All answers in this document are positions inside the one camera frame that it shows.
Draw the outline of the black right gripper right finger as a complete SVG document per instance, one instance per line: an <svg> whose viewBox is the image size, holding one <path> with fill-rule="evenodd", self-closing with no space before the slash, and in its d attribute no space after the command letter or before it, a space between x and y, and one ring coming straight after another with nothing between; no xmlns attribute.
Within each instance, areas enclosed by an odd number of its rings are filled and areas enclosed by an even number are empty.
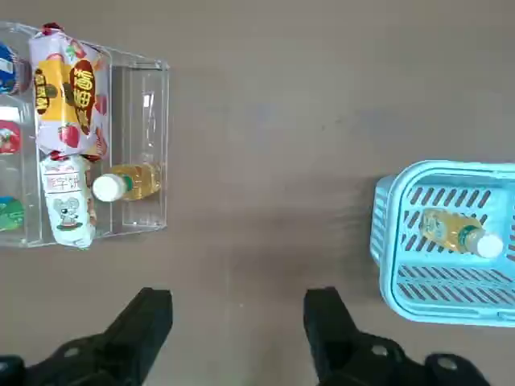
<svg viewBox="0 0 515 386"><path fill-rule="evenodd" d="M303 325L320 385L489 385L464 357L433 353L418 363L392 339L361 331L334 287L306 292Z"/></svg>

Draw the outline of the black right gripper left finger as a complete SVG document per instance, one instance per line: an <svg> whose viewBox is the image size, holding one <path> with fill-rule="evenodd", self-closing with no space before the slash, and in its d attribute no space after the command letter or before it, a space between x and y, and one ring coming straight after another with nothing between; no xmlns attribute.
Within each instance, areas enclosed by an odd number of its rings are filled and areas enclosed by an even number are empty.
<svg viewBox="0 0 515 386"><path fill-rule="evenodd" d="M2 385L142 385L173 324L168 289L141 289L108 328L61 345L27 366L1 356Z"/></svg>

